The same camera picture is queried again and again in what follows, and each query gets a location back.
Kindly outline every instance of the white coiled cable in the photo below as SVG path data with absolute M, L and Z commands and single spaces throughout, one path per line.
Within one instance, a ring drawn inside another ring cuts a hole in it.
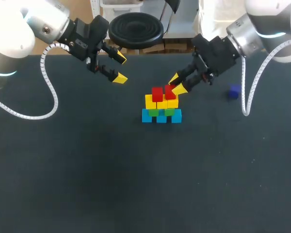
M 52 50 L 53 48 L 62 48 L 66 51 L 69 51 L 69 47 L 67 45 L 64 45 L 61 43 L 54 43 L 54 44 L 49 45 L 41 55 L 41 60 L 40 60 L 41 72 L 42 72 L 42 75 L 44 77 L 45 82 L 47 83 L 47 85 L 48 85 L 48 87 L 49 87 L 49 89 L 54 97 L 54 107 L 53 107 L 52 111 L 50 111 L 48 114 L 45 114 L 43 116 L 26 116 L 26 115 L 23 115 L 23 114 L 20 114 L 20 113 L 13 111 L 12 109 L 8 108 L 7 106 L 5 106 L 1 102 L 0 102 L 0 108 L 4 109 L 8 113 L 10 113 L 16 117 L 19 117 L 22 119 L 27 119 L 27 120 L 42 120 L 42 119 L 46 119 L 46 118 L 49 118 L 52 115 L 54 115 L 54 113 L 57 111 L 57 108 L 58 108 L 58 98 L 57 98 L 57 94 L 55 92 L 55 89 L 54 89 L 52 83 L 50 82 L 49 77 L 47 75 L 47 72 L 45 70 L 45 58 L 46 58 L 48 52 L 50 50 Z
M 277 48 L 275 48 L 264 60 L 262 63 L 260 69 L 258 70 L 248 97 L 248 103 L 246 107 L 246 100 L 245 100 L 245 76 L 246 76 L 246 59 L 242 56 L 242 113 L 247 117 L 250 114 L 251 104 L 254 96 L 254 92 L 256 90 L 256 87 L 258 85 L 258 82 L 260 80 L 260 77 L 262 73 L 264 72 L 266 66 L 269 64 L 269 62 L 276 56 L 277 53 L 279 53 L 282 49 L 284 49 L 287 46 L 291 45 L 291 40 L 288 40 L 281 45 L 279 45 Z

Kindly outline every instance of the white storage bin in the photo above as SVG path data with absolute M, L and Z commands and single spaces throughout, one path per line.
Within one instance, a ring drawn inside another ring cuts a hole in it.
M 129 12 L 140 12 L 143 2 L 137 0 L 100 0 L 103 9 L 103 17 L 111 22 L 119 15 Z

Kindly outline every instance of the chair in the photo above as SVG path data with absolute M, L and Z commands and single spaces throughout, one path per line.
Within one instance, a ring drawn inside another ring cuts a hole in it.
M 162 18 L 169 5 L 172 13 L 166 31 Z M 126 13 L 116 17 L 109 25 L 110 39 L 122 48 L 141 50 L 150 48 L 162 42 L 163 36 L 168 33 L 172 17 L 176 14 L 180 0 L 165 0 L 160 20 L 145 13 Z

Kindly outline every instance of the cyan block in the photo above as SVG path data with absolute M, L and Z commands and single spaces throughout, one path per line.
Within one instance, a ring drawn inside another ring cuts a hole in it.
M 148 109 L 142 110 L 142 123 L 152 123 L 152 117 L 149 115 Z
M 165 116 L 165 112 L 163 109 L 159 110 L 159 116 L 156 117 L 156 123 L 167 123 L 167 117 Z
M 175 109 L 175 114 L 171 117 L 171 123 L 181 123 L 182 112 L 181 109 Z
M 230 99 L 236 100 L 236 99 L 238 99 L 239 94 L 241 93 L 241 91 L 242 91 L 242 86 L 232 84 L 232 85 L 229 86 L 228 97 Z

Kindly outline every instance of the toy block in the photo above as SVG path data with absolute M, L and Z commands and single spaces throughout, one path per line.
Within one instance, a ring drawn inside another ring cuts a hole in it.
M 142 123 L 152 123 L 152 117 L 149 115 L 148 109 L 142 110 Z
M 156 123 L 167 123 L 167 117 L 164 115 L 164 110 L 159 110 L 159 116 L 156 117 Z
M 175 100 L 176 99 L 176 95 L 173 93 L 173 89 L 176 86 L 174 85 L 166 85 L 165 86 L 165 97 L 167 100 Z
M 182 112 L 181 109 L 175 109 L 175 114 L 171 117 L 171 123 L 181 123 Z
M 149 110 L 150 117 L 158 117 L 159 116 L 159 110 L 158 109 L 150 109 Z
M 153 102 L 162 102 L 163 101 L 163 88 L 162 87 L 153 87 L 152 88 L 152 101 Z
M 229 86 L 228 97 L 230 99 L 237 100 L 241 91 L 242 87 L 240 85 L 232 84 Z
M 145 95 L 145 108 L 156 109 L 156 103 L 152 101 L 152 95 Z
M 179 97 L 176 96 L 175 100 L 168 100 L 168 108 L 178 108 L 179 107 Z
M 168 108 L 168 101 L 165 98 L 165 95 L 163 95 L 163 101 L 157 102 L 157 109 L 167 109 Z
M 175 114 L 174 108 L 165 109 L 165 117 L 172 117 Z

